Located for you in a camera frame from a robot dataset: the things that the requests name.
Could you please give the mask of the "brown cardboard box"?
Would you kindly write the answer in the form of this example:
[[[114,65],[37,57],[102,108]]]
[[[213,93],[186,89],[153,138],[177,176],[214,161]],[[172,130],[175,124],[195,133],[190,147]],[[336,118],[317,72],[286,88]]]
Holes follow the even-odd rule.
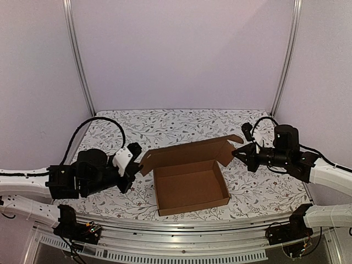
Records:
[[[230,194],[221,166],[233,160],[232,134],[148,150],[141,159],[141,174],[153,174],[158,214],[177,215],[227,205]]]

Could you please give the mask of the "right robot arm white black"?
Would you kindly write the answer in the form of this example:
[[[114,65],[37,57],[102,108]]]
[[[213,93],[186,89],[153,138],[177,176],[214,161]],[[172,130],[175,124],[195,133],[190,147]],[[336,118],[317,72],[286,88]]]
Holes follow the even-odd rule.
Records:
[[[256,172],[259,166],[278,167],[304,183],[324,185],[340,193],[351,195],[351,169],[328,161],[322,153],[299,143],[299,132],[291,125],[274,128],[273,147],[259,146],[254,138],[253,126],[242,125],[241,130],[249,144],[234,150],[232,155],[242,161],[248,171]],[[306,228],[351,227],[351,204],[319,206],[303,204],[290,216],[284,235],[297,239]]]

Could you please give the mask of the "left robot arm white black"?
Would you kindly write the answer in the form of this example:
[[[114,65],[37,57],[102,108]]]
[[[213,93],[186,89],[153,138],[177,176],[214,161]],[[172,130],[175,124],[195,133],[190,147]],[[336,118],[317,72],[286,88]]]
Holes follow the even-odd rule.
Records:
[[[21,172],[2,170],[1,213],[18,213],[53,229],[60,227],[69,238],[76,239],[81,235],[82,228],[76,222],[72,207],[40,203],[30,197],[52,200],[87,198],[112,187],[125,194],[141,169],[135,161],[140,154],[138,144],[122,147],[111,156],[92,148],[80,151],[71,165]]]

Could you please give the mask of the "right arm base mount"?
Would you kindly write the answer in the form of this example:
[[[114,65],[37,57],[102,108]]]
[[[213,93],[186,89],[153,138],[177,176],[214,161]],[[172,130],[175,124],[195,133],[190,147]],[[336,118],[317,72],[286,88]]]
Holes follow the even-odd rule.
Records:
[[[306,211],[313,204],[305,203],[299,206],[289,217],[289,223],[271,223],[265,230],[265,237],[270,245],[292,242],[302,239],[300,243],[293,243],[282,246],[283,252],[290,259],[302,258],[312,254],[320,245],[322,239],[322,227],[315,246],[308,252],[307,248],[312,245],[313,229],[309,228],[304,222]]]

